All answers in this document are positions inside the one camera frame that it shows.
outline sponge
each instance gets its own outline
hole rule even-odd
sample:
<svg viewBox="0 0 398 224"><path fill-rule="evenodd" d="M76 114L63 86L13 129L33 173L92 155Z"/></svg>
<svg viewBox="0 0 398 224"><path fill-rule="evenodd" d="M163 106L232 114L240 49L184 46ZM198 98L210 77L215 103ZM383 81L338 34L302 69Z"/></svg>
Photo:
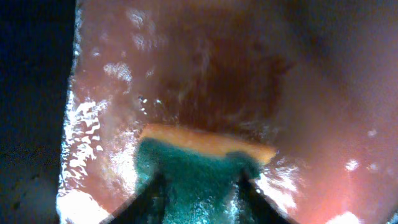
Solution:
<svg viewBox="0 0 398 224"><path fill-rule="evenodd" d="M258 223L240 202L238 182L242 173L256 178L261 165L274 155L267 146L148 124L135 156L136 208L120 217L133 215L134 223L171 224L240 223L245 216L244 223Z"/></svg>

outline dark background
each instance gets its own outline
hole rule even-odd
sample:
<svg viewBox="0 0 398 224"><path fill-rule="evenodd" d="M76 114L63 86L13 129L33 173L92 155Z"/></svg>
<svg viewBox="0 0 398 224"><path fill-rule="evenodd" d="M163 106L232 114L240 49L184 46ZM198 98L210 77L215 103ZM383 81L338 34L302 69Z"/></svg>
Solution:
<svg viewBox="0 0 398 224"><path fill-rule="evenodd" d="M0 1L0 223L58 223L74 16L74 1Z"/></svg>

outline green sponge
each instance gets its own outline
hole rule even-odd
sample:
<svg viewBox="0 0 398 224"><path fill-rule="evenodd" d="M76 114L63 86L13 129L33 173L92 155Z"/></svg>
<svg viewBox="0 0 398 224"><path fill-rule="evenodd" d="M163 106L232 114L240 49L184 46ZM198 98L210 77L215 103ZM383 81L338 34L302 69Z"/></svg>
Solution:
<svg viewBox="0 0 398 224"><path fill-rule="evenodd" d="M242 171L249 178L260 172L259 164L244 153L211 157L153 138L141 141L135 165L139 192L156 172L167 180L163 223L234 223L239 210L234 183Z"/></svg>

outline liquid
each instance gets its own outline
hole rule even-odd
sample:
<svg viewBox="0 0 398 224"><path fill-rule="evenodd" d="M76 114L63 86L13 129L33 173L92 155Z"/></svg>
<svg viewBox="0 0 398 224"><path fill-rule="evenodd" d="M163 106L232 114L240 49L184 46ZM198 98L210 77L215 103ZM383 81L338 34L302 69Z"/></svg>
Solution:
<svg viewBox="0 0 398 224"><path fill-rule="evenodd" d="M361 41L344 43L354 53L317 59L277 6L82 2L62 146L63 217L99 222L131 198L142 127L162 123L274 145L279 153L256 182L299 223L387 219L398 202L398 79L383 38L397 33L380 31L374 48L352 31L345 35ZM73 195L80 204L85 195L87 212L73 212Z"/></svg>

